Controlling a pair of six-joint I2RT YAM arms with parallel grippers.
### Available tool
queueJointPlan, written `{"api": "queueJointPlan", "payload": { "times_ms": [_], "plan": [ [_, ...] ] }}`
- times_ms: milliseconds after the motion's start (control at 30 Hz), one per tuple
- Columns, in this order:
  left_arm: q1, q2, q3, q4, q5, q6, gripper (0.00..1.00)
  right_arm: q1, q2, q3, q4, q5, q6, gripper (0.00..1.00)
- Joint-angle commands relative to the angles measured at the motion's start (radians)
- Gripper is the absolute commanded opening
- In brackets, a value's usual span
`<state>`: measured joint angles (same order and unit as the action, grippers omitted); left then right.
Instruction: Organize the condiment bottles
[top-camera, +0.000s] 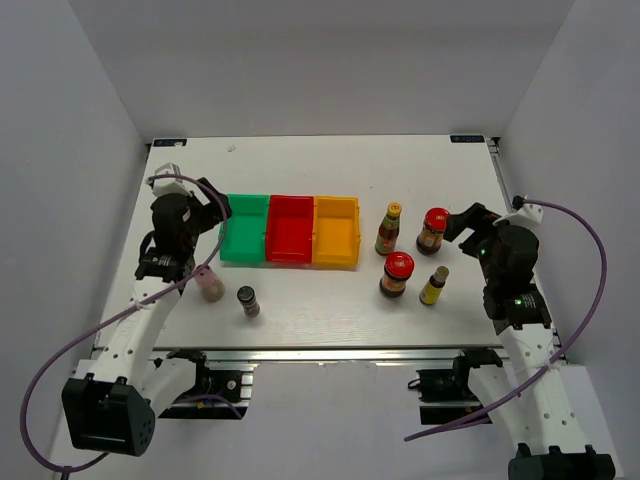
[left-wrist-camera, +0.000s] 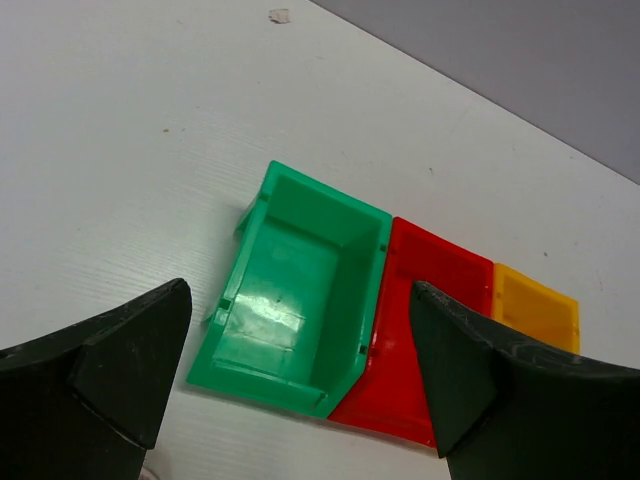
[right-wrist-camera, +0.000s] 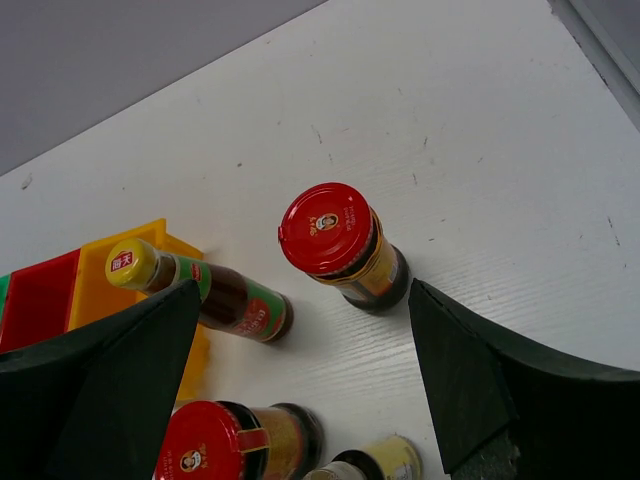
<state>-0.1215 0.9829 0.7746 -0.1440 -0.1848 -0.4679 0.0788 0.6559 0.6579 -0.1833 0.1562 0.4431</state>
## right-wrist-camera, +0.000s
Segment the red-lid chili sauce jar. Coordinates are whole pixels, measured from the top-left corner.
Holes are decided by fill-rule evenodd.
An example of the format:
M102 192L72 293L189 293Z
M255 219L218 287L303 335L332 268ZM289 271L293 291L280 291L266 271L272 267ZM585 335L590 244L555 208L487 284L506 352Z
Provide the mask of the red-lid chili sauce jar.
M300 194L278 227L284 256L356 308L381 313L404 297L410 271L385 237L375 210L355 188L327 182Z

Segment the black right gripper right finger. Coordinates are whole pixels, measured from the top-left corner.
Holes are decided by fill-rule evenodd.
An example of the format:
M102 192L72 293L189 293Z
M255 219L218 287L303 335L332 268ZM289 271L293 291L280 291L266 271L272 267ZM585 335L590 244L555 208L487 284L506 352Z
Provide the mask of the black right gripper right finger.
M409 311L453 479L635 479L639 375L509 330L414 280Z

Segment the yellow-label small condiment bottle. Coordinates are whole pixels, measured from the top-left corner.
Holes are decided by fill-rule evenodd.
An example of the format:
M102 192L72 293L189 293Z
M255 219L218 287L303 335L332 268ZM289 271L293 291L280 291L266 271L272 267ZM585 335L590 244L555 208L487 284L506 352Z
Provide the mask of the yellow-label small condiment bottle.
M364 447L340 452L329 463L307 473L304 480L417 480L422 460L405 437L391 435Z

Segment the yellow-cap green-label sauce bottle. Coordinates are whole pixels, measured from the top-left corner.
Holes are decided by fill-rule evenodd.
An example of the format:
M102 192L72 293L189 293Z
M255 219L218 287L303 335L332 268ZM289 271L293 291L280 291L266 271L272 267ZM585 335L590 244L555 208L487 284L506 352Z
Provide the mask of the yellow-cap green-label sauce bottle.
M111 249L105 275L115 287L148 296L193 280L205 327L260 343L283 338L293 326L293 307L284 295L230 268L159 250L139 238Z

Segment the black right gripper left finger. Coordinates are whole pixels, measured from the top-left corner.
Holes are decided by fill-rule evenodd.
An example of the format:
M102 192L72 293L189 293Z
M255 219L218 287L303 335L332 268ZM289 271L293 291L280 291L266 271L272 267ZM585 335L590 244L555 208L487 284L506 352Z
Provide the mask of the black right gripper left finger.
M2 478L151 478L199 309L196 283L184 280L2 354Z

